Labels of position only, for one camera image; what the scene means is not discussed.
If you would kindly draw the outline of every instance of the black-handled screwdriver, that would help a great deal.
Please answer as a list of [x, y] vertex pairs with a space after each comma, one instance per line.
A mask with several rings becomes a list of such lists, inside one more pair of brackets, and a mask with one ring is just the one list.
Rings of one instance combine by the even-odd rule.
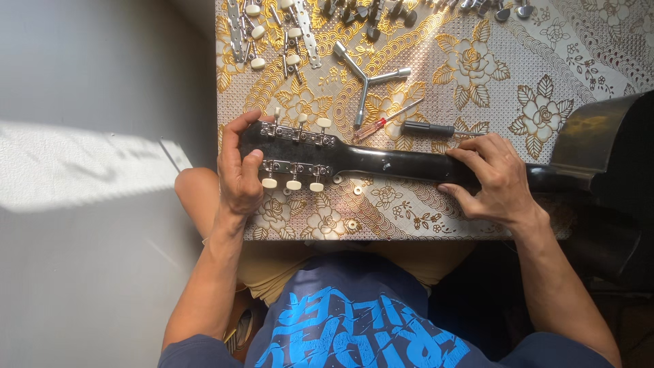
[[454, 126], [445, 126], [445, 125], [436, 125], [429, 124], [428, 122], [423, 121], [411, 121], [407, 120], [402, 123], [402, 133], [429, 133], [435, 134], [437, 136], [451, 137], [455, 134], [460, 134], [462, 136], [485, 136], [485, 133], [475, 133], [475, 132], [461, 132], [460, 130], [455, 130]]

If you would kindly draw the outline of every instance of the sunlight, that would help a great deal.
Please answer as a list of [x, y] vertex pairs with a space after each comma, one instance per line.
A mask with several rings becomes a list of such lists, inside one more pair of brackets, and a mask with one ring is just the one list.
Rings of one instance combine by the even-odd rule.
[[42, 212], [173, 188], [190, 168], [172, 141], [0, 121], [0, 207]]

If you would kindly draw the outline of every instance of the screwdriver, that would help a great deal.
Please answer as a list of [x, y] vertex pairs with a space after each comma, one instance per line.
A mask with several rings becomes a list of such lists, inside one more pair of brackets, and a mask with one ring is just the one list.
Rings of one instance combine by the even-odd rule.
[[403, 107], [401, 110], [399, 110], [397, 113], [387, 117], [387, 118], [381, 118], [371, 124], [368, 124], [361, 129], [357, 130], [354, 132], [354, 137], [356, 138], [357, 141], [360, 141], [361, 139], [364, 139], [368, 137], [369, 135], [373, 134], [374, 132], [378, 131], [381, 127], [386, 125], [388, 121], [391, 121], [394, 117], [398, 116], [399, 114], [403, 113], [404, 111], [407, 111], [408, 109], [411, 109], [413, 106], [416, 106], [420, 102], [424, 100], [424, 97], [416, 100], [413, 102], [411, 105], [408, 105], [407, 107]]
[[485, 133], [475, 133], [475, 132], [461, 132], [460, 130], [455, 130], [454, 126], [446, 125], [436, 125], [429, 124], [428, 122], [423, 121], [410, 121], [407, 120], [402, 123], [400, 128], [402, 133], [430, 133], [437, 136], [451, 137], [455, 134], [460, 134], [462, 136], [485, 136]]

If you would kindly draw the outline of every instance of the forearm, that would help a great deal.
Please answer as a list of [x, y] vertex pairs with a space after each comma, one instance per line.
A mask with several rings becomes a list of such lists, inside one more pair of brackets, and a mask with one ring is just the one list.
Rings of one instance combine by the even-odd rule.
[[511, 230], [534, 327], [580, 342], [620, 367], [611, 331], [563, 254], [549, 226], [549, 216], [541, 212], [535, 218]]
[[232, 311], [245, 219], [227, 213], [216, 223], [163, 336], [163, 347], [203, 334], [222, 339]]

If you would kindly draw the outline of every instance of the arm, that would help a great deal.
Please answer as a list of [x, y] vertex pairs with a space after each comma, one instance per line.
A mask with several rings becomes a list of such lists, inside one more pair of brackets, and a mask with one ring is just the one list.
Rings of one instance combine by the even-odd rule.
[[447, 154], [468, 165], [482, 189], [474, 197], [455, 184], [438, 189], [452, 194], [466, 216], [488, 219], [511, 231], [534, 327], [580, 342], [620, 368], [611, 331], [561, 251], [549, 215], [532, 198], [525, 163], [509, 140], [491, 133], [463, 141]]
[[243, 229], [259, 208], [264, 189], [258, 179], [263, 153], [255, 149], [241, 163], [239, 135], [256, 121], [251, 111], [227, 124], [218, 156], [222, 195], [213, 229], [163, 335], [163, 347], [197, 334], [222, 340], [232, 311]]

